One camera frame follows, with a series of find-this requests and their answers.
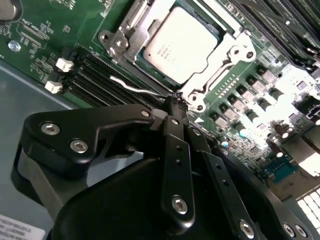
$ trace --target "white connector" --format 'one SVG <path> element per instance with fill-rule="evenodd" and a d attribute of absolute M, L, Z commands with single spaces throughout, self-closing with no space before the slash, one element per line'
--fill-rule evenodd
<path fill-rule="evenodd" d="M 60 82 L 47 81 L 44 88 L 47 89 L 52 94 L 57 94 L 62 89 L 62 84 Z"/>
<path fill-rule="evenodd" d="M 58 58 L 55 63 L 55 66 L 64 73 L 71 71 L 74 65 L 73 61 L 65 60 L 63 57 Z"/>

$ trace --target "motherboard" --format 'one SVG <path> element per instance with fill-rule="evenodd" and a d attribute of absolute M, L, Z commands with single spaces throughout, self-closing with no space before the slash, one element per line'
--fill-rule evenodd
<path fill-rule="evenodd" d="M 292 139 L 320 125 L 319 57 L 313 0 L 0 6 L 0 58 L 52 94 L 82 108 L 153 109 L 180 93 L 193 125 L 265 177 L 295 171 Z"/>

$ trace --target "white label sticker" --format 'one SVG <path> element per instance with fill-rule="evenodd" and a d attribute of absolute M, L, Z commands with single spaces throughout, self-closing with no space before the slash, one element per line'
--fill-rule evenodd
<path fill-rule="evenodd" d="M 45 234 L 40 228 L 0 215 L 0 240 L 42 240 Z"/>

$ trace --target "chip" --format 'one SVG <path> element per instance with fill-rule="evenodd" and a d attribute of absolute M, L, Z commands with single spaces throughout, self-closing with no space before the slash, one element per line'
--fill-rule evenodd
<path fill-rule="evenodd" d="M 211 114 L 211 118 L 214 121 L 214 123 L 217 124 L 222 129 L 228 126 L 228 122 L 216 112 Z"/>
<path fill-rule="evenodd" d="M 308 85 L 304 82 L 304 81 L 301 81 L 296 87 L 302 91 L 303 89 L 305 89 Z"/>
<path fill-rule="evenodd" d="M 267 91 L 265 85 L 262 84 L 258 79 L 255 77 L 251 77 L 247 79 L 248 84 L 254 88 L 258 93 L 265 93 Z"/>
<path fill-rule="evenodd" d="M 236 88 L 236 91 L 248 102 L 256 101 L 257 98 L 253 95 L 245 86 L 240 85 Z"/>
<path fill-rule="evenodd" d="M 197 19 L 175 7 L 143 51 L 143 57 L 178 84 L 203 71 L 218 44 Z"/>
<path fill-rule="evenodd" d="M 256 147 L 256 146 L 251 149 L 251 152 L 254 153 L 254 154 L 257 154 L 257 153 L 259 153 L 260 151 L 261 151 L 260 148 L 258 148 L 258 147 Z"/>
<path fill-rule="evenodd" d="M 260 125 L 257 126 L 257 128 L 260 129 L 260 130 L 264 130 L 264 129 L 266 129 L 266 127 L 267 126 L 264 125 L 263 123 L 261 123 Z"/>
<path fill-rule="evenodd" d="M 277 81 L 277 77 L 269 69 L 261 68 L 258 73 L 269 84 L 274 84 Z"/>
<path fill-rule="evenodd" d="M 229 102 L 233 107 L 238 109 L 240 112 L 244 112 L 248 109 L 247 105 L 245 105 L 239 98 L 237 98 L 235 95 L 231 94 L 228 97 Z"/>
<path fill-rule="evenodd" d="M 220 110 L 227 118 L 231 120 L 238 119 L 240 117 L 239 114 L 230 109 L 226 104 L 221 104 Z"/>
<path fill-rule="evenodd" d="M 293 114 L 291 114 L 290 116 L 289 116 L 289 119 L 291 120 L 291 121 L 296 121 L 296 120 L 298 120 L 298 115 L 297 114 L 295 114 L 295 113 L 293 113 Z"/>

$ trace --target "silver screw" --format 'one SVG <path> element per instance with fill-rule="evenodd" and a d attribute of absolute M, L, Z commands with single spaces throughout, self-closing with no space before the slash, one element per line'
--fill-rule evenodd
<path fill-rule="evenodd" d="M 185 200 L 181 197 L 175 196 L 172 198 L 172 207 L 177 211 L 178 214 L 184 215 L 188 211 L 188 206 Z"/>
<path fill-rule="evenodd" d="M 116 41 L 115 43 L 117 45 L 117 47 L 119 48 L 123 48 L 124 47 L 124 43 L 121 40 Z"/>
<path fill-rule="evenodd" d="M 60 133 L 60 127 L 53 123 L 45 123 L 41 125 L 41 131 L 44 134 L 54 136 Z"/>
<path fill-rule="evenodd" d="M 200 133 L 197 129 L 193 129 L 193 132 L 194 132 L 194 134 L 197 135 L 197 136 L 200 136 L 200 135 L 201 135 L 201 133 Z"/>
<path fill-rule="evenodd" d="M 11 51 L 13 52 L 20 52 L 21 50 L 21 46 L 20 46 L 20 43 L 18 43 L 17 41 L 14 41 L 14 40 L 11 40 L 9 43 L 8 43 L 8 47 Z"/>
<path fill-rule="evenodd" d="M 295 228 L 298 230 L 298 232 L 303 236 L 303 237 L 308 237 L 307 233 L 305 232 L 305 230 L 299 226 L 299 225 L 295 225 Z"/>
<path fill-rule="evenodd" d="M 150 117 L 150 113 L 148 113 L 147 111 L 141 111 L 141 113 L 145 117 Z"/>
<path fill-rule="evenodd" d="M 73 140 L 70 143 L 70 148 L 78 154 L 83 154 L 88 150 L 88 145 L 82 140 Z"/>
<path fill-rule="evenodd" d="M 246 235 L 246 237 L 248 239 L 254 239 L 255 232 L 252 229 L 252 227 L 245 220 L 241 220 L 239 222 L 239 226 L 240 226 L 241 231 Z"/>
<path fill-rule="evenodd" d="M 227 150 L 225 150 L 225 149 L 220 149 L 221 150 L 221 152 L 224 154 L 224 155 L 226 155 L 226 156 L 228 156 L 229 155 L 229 152 L 227 151 Z"/>
<path fill-rule="evenodd" d="M 175 125 L 179 125 L 179 122 L 178 122 L 176 119 L 172 118 L 171 121 L 172 121 Z"/>
<path fill-rule="evenodd" d="M 296 235 L 293 229 L 288 224 L 284 223 L 283 228 L 290 237 L 293 238 Z"/>

